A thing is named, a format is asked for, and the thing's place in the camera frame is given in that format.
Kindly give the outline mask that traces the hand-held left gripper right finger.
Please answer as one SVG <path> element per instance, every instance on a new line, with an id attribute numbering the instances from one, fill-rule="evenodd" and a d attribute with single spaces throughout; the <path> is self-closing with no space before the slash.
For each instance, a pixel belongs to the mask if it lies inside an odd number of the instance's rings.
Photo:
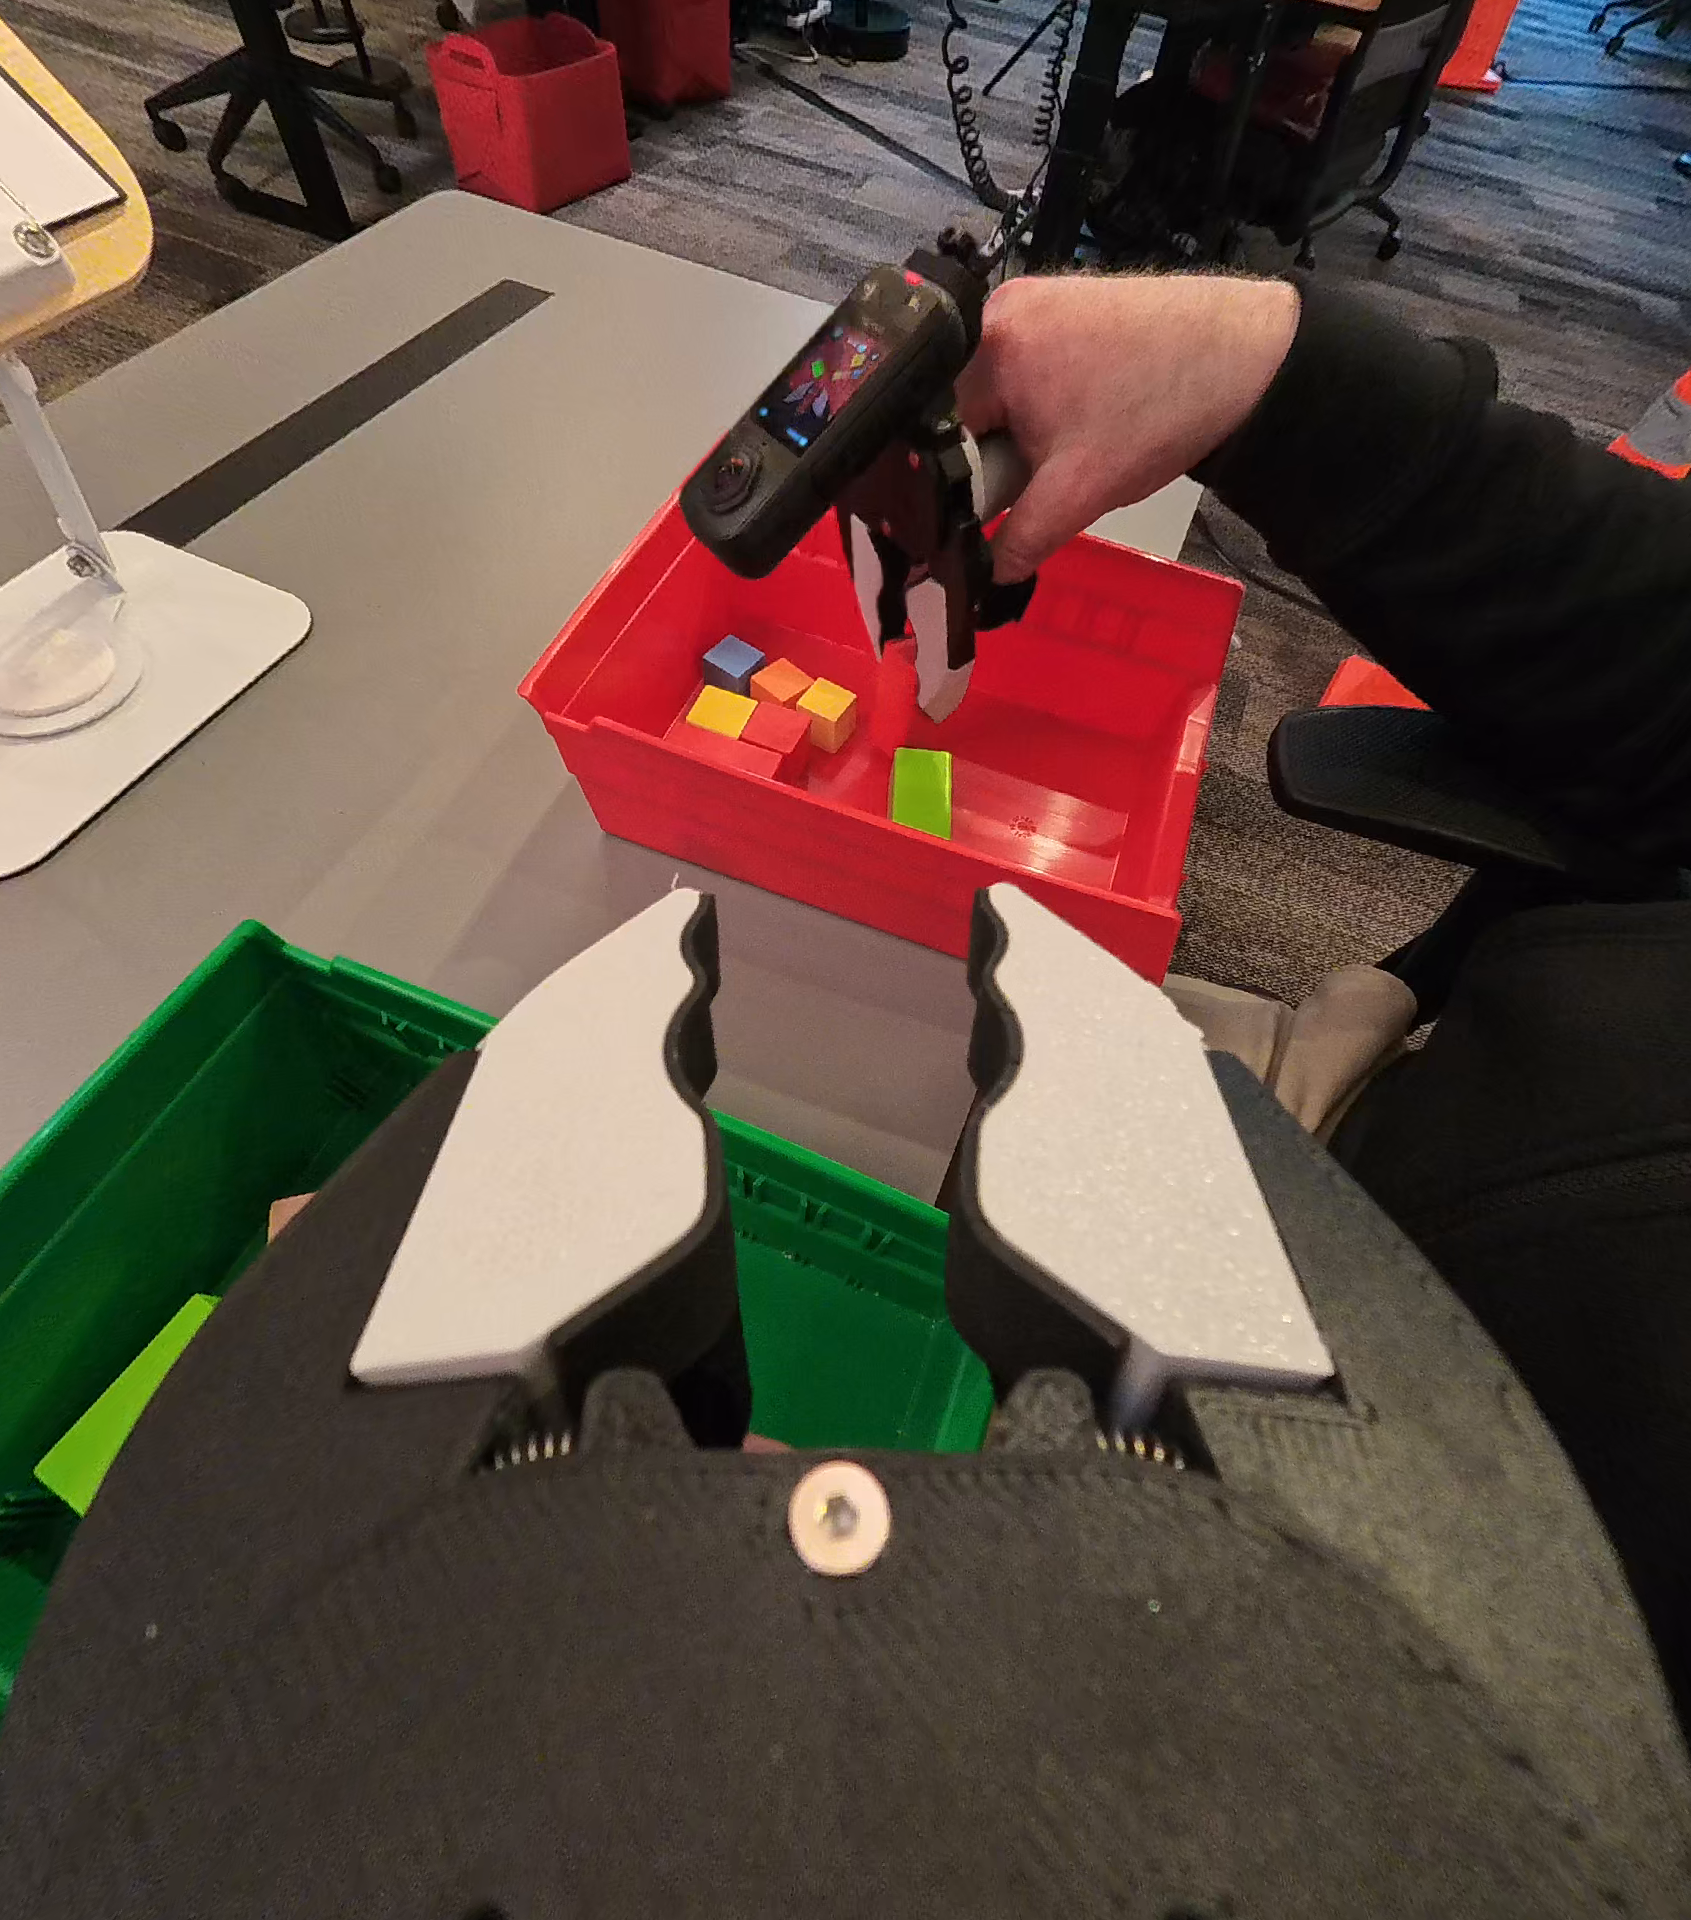
<path id="1" fill-rule="evenodd" d="M 1011 882 L 973 899 L 967 986 L 945 1299 L 997 1408 L 1067 1374 L 1133 1433 L 1177 1388 L 1333 1382 L 1205 1042 L 1161 986 Z"/>

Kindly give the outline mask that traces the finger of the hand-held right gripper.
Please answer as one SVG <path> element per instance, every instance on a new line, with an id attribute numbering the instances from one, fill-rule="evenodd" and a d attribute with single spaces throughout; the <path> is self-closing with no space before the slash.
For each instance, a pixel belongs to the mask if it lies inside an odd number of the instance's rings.
<path id="1" fill-rule="evenodd" d="M 975 661 L 987 559 L 937 553 L 907 585 L 917 708 L 941 724 L 961 703 Z"/>
<path id="2" fill-rule="evenodd" d="M 873 653 L 907 635 L 907 551 L 891 532 L 845 511 L 845 556 Z"/>

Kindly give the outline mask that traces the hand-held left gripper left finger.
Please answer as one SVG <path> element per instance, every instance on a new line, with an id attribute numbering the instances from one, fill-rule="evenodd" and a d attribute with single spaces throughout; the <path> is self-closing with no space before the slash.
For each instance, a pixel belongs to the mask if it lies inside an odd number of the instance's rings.
<path id="1" fill-rule="evenodd" d="M 499 1379 L 575 1420 L 661 1379 L 687 1433 L 753 1421 L 715 1078 L 713 895 L 679 886 L 549 971 L 475 1047 L 349 1376 Z"/>

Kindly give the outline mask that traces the red plastic bin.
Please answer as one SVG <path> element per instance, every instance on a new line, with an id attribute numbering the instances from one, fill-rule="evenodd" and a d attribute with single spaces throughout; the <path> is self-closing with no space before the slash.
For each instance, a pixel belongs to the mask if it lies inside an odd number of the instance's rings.
<path id="1" fill-rule="evenodd" d="M 713 559 L 667 499 L 525 673 L 597 824 L 627 841 L 951 956 L 971 902 L 1021 886 L 1143 977 L 1171 966 L 1217 689 L 1241 584 L 1081 536 L 1017 624 L 979 635 L 951 719 L 951 835 L 887 815 L 889 762 L 857 728 L 803 781 L 681 742 L 703 649 L 733 634 L 867 706 L 875 665 L 831 525 L 771 575 Z"/>

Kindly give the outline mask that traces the green plastic bin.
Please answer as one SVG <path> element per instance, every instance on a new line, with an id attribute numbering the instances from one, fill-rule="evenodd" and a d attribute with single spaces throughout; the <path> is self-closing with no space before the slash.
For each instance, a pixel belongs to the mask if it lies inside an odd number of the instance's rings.
<path id="1" fill-rule="evenodd" d="M 193 1298 L 267 1243 L 493 1023 L 239 924 L 0 1171 L 0 1718 L 77 1523 L 37 1464 Z M 943 1302 L 937 1207 L 717 1116 L 753 1425 L 807 1447 L 971 1452 L 993 1392 Z"/>

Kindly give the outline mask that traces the person's right forearm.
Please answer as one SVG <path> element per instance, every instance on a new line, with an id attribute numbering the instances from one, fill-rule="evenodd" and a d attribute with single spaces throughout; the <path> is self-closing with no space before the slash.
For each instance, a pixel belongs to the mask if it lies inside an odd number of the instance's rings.
<path id="1" fill-rule="evenodd" d="M 1193 477 L 1525 803 L 1691 868 L 1691 480 L 1331 287 Z"/>

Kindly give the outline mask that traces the person's right hand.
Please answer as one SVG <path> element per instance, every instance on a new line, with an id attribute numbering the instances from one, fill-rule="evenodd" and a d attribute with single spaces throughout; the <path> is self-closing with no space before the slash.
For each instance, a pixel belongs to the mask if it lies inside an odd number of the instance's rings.
<path id="1" fill-rule="evenodd" d="M 1007 436 L 1027 482 L 993 534 L 1001 584 L 1099 516 L 1187 475 L 1251 416 L 1289 354 L 1301 298 L 1275 278 L 1019 275 L 985 302 L 955 400 Z"/>

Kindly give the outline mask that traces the person's khaki trouser leg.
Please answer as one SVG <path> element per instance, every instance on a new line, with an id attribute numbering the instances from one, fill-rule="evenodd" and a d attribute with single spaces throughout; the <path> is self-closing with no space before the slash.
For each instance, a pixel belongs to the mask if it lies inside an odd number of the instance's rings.
<path id="1" fill-rule="evenodd" d="M 1161 989 L 1209 1052 L 1235 1055 L 1321 1141 L 1419 1023 L 1407 983 L 1363 964 L 1325 971 L 1293 1003 L 1175 971 Z"/>

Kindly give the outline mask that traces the red tote bin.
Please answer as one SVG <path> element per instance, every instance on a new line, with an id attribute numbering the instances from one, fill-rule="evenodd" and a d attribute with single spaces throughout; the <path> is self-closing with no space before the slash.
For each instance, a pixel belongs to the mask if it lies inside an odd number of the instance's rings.
<path id="1" fill-rule="evenodd" d="M 549 213 L 631 175 L 617 52 L 579 17 L 449 32 L 425 65 L 461 190 Z"/>

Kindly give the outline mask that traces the red storage box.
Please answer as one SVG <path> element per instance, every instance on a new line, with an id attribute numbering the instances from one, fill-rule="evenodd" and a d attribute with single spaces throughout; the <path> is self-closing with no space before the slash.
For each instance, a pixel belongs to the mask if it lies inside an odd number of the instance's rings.
<path id="1" fill-rule="evenodd" d="M 597 1 L 625 99 L 673 110 L 731 94 L 729 1 Z"/>

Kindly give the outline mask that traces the long lime green block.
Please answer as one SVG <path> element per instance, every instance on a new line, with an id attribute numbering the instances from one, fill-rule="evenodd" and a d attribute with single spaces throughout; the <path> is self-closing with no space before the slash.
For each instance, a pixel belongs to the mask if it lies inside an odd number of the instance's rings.
<path id="1" fill-rule="evenodd" d="M 219 1295 L 189 1295 L 37 1459 L 41 1487 L 77 1518 L 89 1511 L 147 1403 L 217 1305 Z"/>

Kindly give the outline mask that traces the black office chair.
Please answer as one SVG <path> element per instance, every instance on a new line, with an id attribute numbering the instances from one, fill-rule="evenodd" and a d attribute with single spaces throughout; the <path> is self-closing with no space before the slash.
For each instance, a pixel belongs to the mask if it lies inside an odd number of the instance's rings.
<path id="1" fill-rule="evenodd" d="M 1163 28 L 1153 65 L 1123 84 L 1093 134 L 1083 242 L 1109 270 L 1243 263 L 1251 244 L 1315 263 L 1323 232 L 1379 225 L 1431 122 L 1471 4 L 1197 4 Z"/>

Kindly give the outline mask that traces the black office chair base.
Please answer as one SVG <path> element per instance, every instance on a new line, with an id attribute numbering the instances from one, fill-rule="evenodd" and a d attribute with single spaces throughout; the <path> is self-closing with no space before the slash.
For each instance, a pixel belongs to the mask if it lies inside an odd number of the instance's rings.
<path id="1" fill-rule="evenodd" d="M 399 196 L 399 168 L 351 124 L 339 99 L 387 108 L 395 134 L 415 140 L 419 120 L 407 71 L 397 60 L 371 54 L 353 1 L 233 1 L 229 9 L 239 35 L 233 52 L 143 99 L 155 141 L 183 154 L 187 140 L 177 110 L 223 99 L 205 149 L 219 196 L 279 228 L 327 242 L 349 237 L 353 219 L 325 135 L 333 134 L 363 159 L 381 196 Z M 257 111 L 265 111 L 279 134 L 299 194 L 295 200 L 259 190 L 231 170 L 233 148 Z"/>

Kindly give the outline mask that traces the tan wooden board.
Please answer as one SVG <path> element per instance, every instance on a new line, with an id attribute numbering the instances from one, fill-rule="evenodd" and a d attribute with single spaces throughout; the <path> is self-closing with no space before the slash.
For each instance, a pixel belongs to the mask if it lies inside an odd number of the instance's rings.
<path id="1" fill-rule="evenodd" d="M 35 347 L 49 333 L 131 291 L 151 262 L 151 211 L 117 141 L 3 15 L 0 75 L 117 187 L 113 204 L 55 228 L 69 278 L 35 310 L 0 315 L 0 356 L 5 356 Z"/>

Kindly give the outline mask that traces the orange traffic cone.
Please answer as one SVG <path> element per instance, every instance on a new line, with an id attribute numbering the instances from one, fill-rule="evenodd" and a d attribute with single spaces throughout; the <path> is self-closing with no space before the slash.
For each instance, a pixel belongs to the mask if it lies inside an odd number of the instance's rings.
<path id="1" fill-rule="evenodd" d="M 1439 90 L 1495 94 L 1501 88 L 1499 52 L 1517 8 L 1517 0 L 1469 4 L 1463 29 L 1437 77 Z"/>

